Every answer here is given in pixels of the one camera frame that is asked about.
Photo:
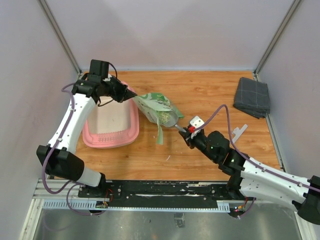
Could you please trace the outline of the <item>grey metal scoop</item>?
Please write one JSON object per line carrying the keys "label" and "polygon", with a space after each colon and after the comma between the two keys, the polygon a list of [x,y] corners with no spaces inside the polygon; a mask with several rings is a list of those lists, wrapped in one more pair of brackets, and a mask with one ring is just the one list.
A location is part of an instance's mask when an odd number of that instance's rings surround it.
{"label": "grey metal scoop", "polygon": [[170,112],[170,121],[167,124],[161,124],[160,125],[166,127],[166,128],[176,128],[178,131],[184,131],[185,129],[178,125],[179,117],[174,111]]}

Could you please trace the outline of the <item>green cat litter bag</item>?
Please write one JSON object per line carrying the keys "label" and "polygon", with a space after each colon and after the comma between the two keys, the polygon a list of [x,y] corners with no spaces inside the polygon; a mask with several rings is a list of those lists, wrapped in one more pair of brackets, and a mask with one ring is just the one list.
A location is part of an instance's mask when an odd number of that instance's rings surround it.
{"label": "green cat litter bag", "polygon": [[150,92],[144,95],[138,95],[133,98],[138,109],[146,116],[153,124],[157,125],[157,144],[164,143],[164,133],[157,116],[157,111],[174,111],[179,119],[184,118],[184,115],[176,107],[176,105],[165,95],[159,92]]}

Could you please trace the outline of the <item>pink litter box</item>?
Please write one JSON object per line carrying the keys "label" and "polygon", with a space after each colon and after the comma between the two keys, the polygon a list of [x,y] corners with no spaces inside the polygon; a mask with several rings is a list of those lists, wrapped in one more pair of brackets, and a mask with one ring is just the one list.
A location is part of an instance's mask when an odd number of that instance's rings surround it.
{"label": "pink litter box", "polygon": [[95,106],[83,130],[83,142],[90,148],[117,148],[133,143],[140,132],[139,111],[133,99],[122,103],[102,97],[102,107]]}

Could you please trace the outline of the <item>white plastic bag clip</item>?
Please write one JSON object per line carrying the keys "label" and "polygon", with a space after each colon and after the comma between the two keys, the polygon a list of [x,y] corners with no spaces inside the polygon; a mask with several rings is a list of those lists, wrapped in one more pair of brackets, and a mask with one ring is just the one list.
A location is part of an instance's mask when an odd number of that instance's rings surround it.
{"label": "white plastic bag clip", "polygon": [[244,124],[241,128],[236,127],[231,133],[233,134],[232,141],[233,143],[236,143],[237,140],[241,137],[241,135],[245,132],[245,130],[248,128],[247,124]]}

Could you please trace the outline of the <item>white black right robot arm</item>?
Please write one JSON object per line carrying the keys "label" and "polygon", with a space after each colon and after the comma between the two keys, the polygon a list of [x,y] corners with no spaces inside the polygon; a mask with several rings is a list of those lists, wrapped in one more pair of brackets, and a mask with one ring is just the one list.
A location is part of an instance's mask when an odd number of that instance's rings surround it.
{"label": "white black right robot arm", "polygon": [[265,165],[230,146],[219,131],[205,135],[179,132],[190,149],[198,149],[229,175],[226,193],[232,200],[256,198],[291,209],[305,221],[320,223],[320,178],[306,178]]}

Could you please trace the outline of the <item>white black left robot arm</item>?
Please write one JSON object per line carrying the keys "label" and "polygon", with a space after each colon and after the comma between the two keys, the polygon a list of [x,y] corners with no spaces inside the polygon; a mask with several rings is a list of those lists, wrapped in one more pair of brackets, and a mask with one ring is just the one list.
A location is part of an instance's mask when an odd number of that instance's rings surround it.
{"label": "white black left robot arm", "polygon": [[110,97],[117,103],[123,103],[137,96],[129,86],[111,75],[109,68],[114,65],[108,61],[93,59],[89,72],[82,78],[62,88],[69,95],[65,115],[54,136],[46,145],[39,145],[36,155],[42,165],[41,178],[44,188],[50,194],[58,194],[49,188],[46,176],[65,179],[89,186],[89,191],[96,198],[107,193],[106,177],[103,173],[85,166],[83,160],[76,156],[76,147],[85,122],[95,108],[101,105],[102,97]]}

